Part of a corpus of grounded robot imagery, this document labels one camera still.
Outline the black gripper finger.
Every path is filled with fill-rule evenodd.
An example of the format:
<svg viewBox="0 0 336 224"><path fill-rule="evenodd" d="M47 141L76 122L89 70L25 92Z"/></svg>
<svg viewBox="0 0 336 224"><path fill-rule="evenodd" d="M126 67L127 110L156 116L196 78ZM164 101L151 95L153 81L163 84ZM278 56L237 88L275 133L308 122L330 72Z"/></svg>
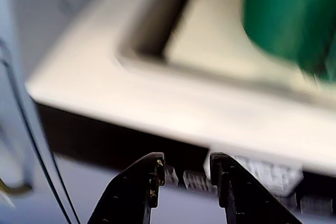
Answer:
<svg viewBox="0 0 336 224"><path fill-rule="evenodd" d="M152 152L113 178L101 195L88 223L150 223L165 184L165 158Z"/></svg>
<svg viewBox="0 0 336 224"><path fill-rule="evenodd" d="M224 153L210 154L212 185L227 223L301 223L248 170Z"/></svg>

